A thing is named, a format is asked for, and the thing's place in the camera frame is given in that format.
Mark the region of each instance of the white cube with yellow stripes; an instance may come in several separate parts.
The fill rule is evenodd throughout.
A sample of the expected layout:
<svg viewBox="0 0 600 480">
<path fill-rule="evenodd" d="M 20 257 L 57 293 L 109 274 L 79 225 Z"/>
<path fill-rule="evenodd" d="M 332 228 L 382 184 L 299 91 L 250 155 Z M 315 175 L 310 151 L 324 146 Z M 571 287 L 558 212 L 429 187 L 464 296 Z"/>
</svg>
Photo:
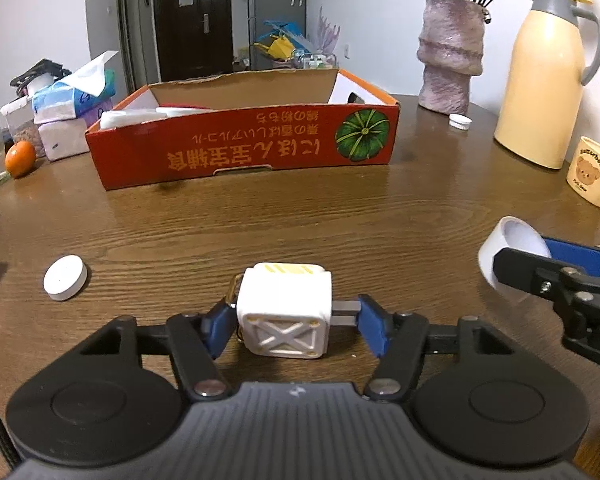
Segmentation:
<svg viewBox="0 0 600 480">
<path fill-rule="evenodd" d="M 320 357 L 329 338 L 331 273 L 312 264 L 256 264 L 244 272 L 236 314 L 254 354 Z"/>
</svg>

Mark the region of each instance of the thermos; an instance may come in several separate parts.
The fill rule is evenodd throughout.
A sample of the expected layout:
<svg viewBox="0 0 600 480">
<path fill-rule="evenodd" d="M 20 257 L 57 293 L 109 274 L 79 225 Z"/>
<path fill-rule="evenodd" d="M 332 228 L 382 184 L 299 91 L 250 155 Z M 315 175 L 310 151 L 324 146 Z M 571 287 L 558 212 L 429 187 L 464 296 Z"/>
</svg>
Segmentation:
<svg viewBox="0 0 600 480">
<path fill-rule="evenodd" d="M 495 139 L 547 168 L 564 162 L 582 91 L 600 67 L 600 20 L 577 7 L 592 0 L 533 0 L 513 47 Z M 598 47 L 585 67 L 578 18 L 598 25 Z"/>
</svg>

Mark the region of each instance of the dark brown door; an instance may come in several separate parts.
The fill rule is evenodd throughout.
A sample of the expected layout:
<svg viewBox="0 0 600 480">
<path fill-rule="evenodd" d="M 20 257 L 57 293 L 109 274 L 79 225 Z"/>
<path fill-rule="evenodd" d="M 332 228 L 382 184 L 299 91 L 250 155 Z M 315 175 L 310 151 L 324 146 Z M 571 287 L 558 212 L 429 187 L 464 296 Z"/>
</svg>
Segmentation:
<svg viewBox="0 0 600 480">
<path fill-rule="evenodd" d="M 231 72 L 230 0 L 154 0 L 163 81 Z"/>
</svg>

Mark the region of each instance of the yellow bag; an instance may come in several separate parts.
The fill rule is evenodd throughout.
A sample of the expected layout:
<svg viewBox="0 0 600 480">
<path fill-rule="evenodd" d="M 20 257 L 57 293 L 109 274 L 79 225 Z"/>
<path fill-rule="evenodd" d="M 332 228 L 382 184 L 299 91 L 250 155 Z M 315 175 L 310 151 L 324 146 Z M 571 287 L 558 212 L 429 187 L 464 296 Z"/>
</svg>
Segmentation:
<svg viewBox="0 0 600 480">
<path fill-rule="evenodd" d="M 291 58 L 292 52 L 296 49 L 294 44 L 289 41 L 286 36 L 272 36 L 272 38 L 276 38 L 270 46 L 267 46 L 262 43 L 254 43 L 253 46 L 257 46 L 261 51 L 263 51 L 268 56 L 271 56 L 273 59 L 279 59 L 280 61 L 286 61 Z"/>
</svg>

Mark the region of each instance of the wooden table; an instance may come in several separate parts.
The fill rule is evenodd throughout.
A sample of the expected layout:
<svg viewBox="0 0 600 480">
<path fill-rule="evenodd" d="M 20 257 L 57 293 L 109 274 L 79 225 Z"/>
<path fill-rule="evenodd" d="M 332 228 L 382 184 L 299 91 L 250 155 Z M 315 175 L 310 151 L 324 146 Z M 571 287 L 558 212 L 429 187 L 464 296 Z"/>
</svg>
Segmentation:
<svg viewBox="0 0 600 480">
<path fill-rule="evenodd" d="M 591 423 L 577 457 L 600 478 L 600 367 L 560 346 L 549 303 L 501 300 L 476 254 L 509 214 L 541 233 L 600 244 L 600 209 L 565 183 L 565 170 L 527 164 L 492 140 L 493 114 L 472 107 L 469 132 L 402 99 L 388 166 L 229 174 L 106 192 L 89 155 L 0 186 L 0 412 L 18 386 L 110 318 L 163 322 L 207 310 L 230 278 L 260 261 L 315 262 L 334 295 L 366 292 L 391 311 L 432 322 L 477 314 L 574 381 Z M 65 303 L 42 289 L 47 267 L 79 254 L 86 289 Z M 241 380 L 365 382 L 376 360 L 359 337 L 334 329 L 317 361 L 256 357 L 232 340 L 219 360 Z M 444 358 L 431 359 L 424 375 Z M 148 358 L 167 373 L 168 359 Z M 6 471 L 0 457 L 0 477 Z"/>
</svg>

